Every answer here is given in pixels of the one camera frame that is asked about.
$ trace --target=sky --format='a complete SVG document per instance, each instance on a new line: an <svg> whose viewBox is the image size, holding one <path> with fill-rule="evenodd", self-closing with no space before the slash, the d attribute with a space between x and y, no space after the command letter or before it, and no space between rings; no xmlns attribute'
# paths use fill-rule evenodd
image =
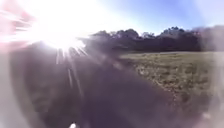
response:
<svg viewBox="0 0 224 128"><path fill-rule="evenodd" d="M80 37L100 30L133 28L160 34L169 27L192 29L224 23L223 0L0 0L13 14L37 19L35 32Z"/></svg>
<svg viewBox="0 0 224 128"><path fill-rule="evenodd" d="M222 0L100 0L110 13L122 17L120 24L128 21L130 27L140 32L157 34L172 26L191 29L221 24L223 3Z"/></svg>

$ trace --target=treeline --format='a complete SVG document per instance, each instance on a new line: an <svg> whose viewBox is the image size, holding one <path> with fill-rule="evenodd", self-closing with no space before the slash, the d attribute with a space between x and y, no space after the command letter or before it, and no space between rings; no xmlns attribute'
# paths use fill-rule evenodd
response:
<svg viewBox="0 0 224 128"><path fill-rule="evenodd" d="M211 42L215 30L224 35L224 27L196 28L184 30L171 27L159 35L144 32L137 33L134 29L116 32L99 31L88 39L82 39L87 47L105 51L139 51L139 52L167 52L167 51L213 51Z"/></svg>

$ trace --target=ground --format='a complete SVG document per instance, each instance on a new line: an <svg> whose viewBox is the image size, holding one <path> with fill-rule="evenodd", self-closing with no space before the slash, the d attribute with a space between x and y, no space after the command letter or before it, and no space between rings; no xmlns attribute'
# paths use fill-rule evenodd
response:
<svg viewBox="0 0 224 128"><path fill-rule="evenodd" d="M198 100L203 104L211 96L212 53L131 53L120 58L140 76L172 92L188 108Z"/></svg>

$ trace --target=grass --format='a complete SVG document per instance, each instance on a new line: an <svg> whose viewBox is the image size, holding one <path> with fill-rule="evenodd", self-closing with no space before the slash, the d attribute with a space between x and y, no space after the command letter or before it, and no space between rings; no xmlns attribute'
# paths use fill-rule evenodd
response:
<svg viewBox="0 0 224 128"><path fill-rule="evenodd" d="M212 53L135 53L120 58L182 103L204 102L211 95Z"/></svg>

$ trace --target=lens flare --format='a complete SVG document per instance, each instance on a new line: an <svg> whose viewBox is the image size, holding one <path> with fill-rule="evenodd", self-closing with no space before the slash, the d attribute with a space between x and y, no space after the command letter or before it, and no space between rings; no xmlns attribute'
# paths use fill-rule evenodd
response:
<svg viewBox="0 0 224 128"><path fill-rule="evenodd" d="M77 0L5 0L0 14L0 42L44 42L48 46L66 50L70 47L83 48L77 39L74 16L77 10L72 7Z"/></svg>

